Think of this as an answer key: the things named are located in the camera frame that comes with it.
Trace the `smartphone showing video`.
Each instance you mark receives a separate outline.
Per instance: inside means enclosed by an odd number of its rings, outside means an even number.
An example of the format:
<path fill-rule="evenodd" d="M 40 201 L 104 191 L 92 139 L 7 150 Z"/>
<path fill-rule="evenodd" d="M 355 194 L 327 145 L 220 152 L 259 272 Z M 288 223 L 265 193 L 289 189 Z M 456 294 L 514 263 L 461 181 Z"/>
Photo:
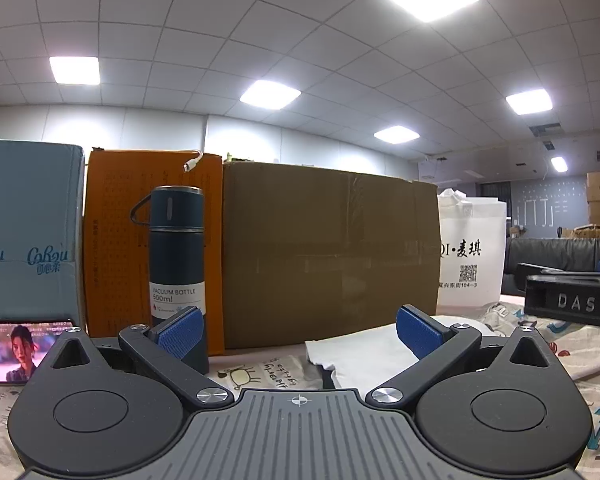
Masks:
<path fill-rule="evenodd" d="M 0 323 L 0 384 L 25 384 L 70 321 Z"/>

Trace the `white shopping bag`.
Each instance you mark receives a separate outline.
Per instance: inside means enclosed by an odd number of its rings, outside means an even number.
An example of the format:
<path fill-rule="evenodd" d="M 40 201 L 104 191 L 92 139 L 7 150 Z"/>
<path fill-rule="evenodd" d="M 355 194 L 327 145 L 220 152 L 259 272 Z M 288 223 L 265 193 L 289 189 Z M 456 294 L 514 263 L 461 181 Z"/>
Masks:
<path fill-rule="evenodd" d="M 500 299 L 506 203 L 447 188 L 438 196 L 440 275 L 437 312 L 472 315 Z"/>

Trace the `printed grey bed sheet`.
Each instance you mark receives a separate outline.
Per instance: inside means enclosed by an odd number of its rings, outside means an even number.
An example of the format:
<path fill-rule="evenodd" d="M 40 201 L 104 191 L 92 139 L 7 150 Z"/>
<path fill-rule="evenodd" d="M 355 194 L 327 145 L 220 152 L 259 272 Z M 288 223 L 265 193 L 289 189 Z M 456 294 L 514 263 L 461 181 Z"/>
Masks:
<path fill-rule="evenodd" d="M 525 315 L 520 299 L 513 296 L 504 296 L 496 304 L 464 315 L 461 320 L 486 336 L 508 336 L 523 325 L 533 326 L 541 333 L 576 381 L 592 413 L 592 439 L 578 465 L 579 474 L 600 479 L 600 327 Z M 215 358 L 210 376 L 215 378 L 230 370 L 237 370 L 238 379 L 225 379 L 224 385 L 236 392 L 246 387 L 318 389 L 332 384 L 329 374 L 309 361 L 306 343 Z M 19 393 L 17 386 L 0 386 L 0 479 L 15 479 L 22 471 L 7 434 L 8 414 Z"/>

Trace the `light blue cardboard box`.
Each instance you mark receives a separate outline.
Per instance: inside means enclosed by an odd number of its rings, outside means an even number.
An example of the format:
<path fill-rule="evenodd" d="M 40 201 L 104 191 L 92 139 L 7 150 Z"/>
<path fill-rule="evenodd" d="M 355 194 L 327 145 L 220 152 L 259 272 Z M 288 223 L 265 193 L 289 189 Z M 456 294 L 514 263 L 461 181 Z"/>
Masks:
<path fill-rule="evenodd" d="M 0 322 L 84 323 L 84 153 L 0 140 Z"/>

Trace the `orange cardboard box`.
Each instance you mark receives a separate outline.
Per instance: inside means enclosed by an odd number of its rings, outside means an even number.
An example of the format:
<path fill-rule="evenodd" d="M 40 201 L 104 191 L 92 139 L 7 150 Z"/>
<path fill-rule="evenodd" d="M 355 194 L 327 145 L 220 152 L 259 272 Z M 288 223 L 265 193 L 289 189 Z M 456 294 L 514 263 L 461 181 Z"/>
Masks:
<path fill-rule="evenodd" d="M 208 352 L 225 351 L 222 304 L 222 184 L 219 155 L 196 152 L 91 152 L 83 217 L 82 273 L 86 326 L 93 337 L 112 337 L 133 323 L 151 322 L 148 229 L 131 209 L 161 185 L 189 185 L 204 194 L 204 279 Z"/>

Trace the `dark blue vacuum bottle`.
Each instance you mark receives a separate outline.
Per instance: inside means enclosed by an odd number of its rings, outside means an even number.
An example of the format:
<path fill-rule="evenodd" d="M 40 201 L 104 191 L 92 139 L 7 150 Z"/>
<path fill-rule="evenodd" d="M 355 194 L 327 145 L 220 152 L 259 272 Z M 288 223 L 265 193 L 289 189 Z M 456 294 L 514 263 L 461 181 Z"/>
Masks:
<path fill-rule="evenodd" d="M 154 327 L 186 307 L 197 307 L 206 317 L 204 290 L 204 194 L 199 188 L 163 185 L 154 188 L 131 212 L 149 206 L 149 307 Z M 192 355 L 193 366 L 208 373 L 207 330 L 204 345 Z"/>

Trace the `white garment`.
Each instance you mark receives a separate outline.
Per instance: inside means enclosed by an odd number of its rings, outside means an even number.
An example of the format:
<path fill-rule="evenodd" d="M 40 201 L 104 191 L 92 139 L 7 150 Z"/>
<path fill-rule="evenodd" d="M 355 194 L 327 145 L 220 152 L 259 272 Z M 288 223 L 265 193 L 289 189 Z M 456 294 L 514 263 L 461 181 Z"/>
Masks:
<path fill-rule="evenodd" d="M 336 389 L 361 396 L 418 362 L 389 324 L 349 335 L 306 342 L 306 356 L 329 374 Z"/>

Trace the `large brown cardboard box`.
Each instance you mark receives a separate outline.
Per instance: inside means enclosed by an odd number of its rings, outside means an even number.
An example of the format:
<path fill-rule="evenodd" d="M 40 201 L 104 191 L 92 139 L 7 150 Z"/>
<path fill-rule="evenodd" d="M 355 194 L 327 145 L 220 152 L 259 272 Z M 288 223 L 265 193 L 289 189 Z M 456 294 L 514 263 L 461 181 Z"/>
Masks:
<path fill-rule="evenodd" d="M 312 167 L 229 162 L 223 188 L 228 350 L 288 346 L 433 314 L 434 185 Z"/>

